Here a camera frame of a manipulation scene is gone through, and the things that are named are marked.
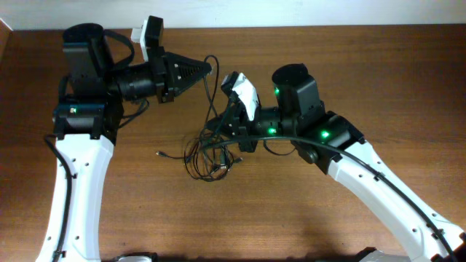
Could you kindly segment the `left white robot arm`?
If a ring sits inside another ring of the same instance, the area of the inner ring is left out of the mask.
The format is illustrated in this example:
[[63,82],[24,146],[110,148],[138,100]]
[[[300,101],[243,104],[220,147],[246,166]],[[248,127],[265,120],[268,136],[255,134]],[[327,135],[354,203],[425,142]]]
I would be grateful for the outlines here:
[[103,184],[117,133],[130,117],[126,101],[146,110],[148,98],[169,103],[211,72],[201,60],[166,52],[163,21],[150,17],[140,30],[144,61],[129,55],[114,61],[108,39],[131,47],[132,41],[95,23],[63,33],[69,73],[58,87],[54,128],[45,143],[57,159],[47,233],[39,261],[99,261],[98,228]]

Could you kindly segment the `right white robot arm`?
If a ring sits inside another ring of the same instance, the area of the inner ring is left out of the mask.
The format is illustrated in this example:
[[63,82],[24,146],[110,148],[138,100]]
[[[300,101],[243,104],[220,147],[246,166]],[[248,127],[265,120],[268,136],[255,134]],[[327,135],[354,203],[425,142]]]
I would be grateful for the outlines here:
[[379,157],[364,134],[325,109],[317,82],[304,64],[272,75],[277,106],[261,106],[242,73],[227,75],[222,91],[232,104],[219,132],[243,152],[262,140],[288,140],[307,163],[350,190],[399,241],[410,261],[464,261],[465,230],[418,197]]

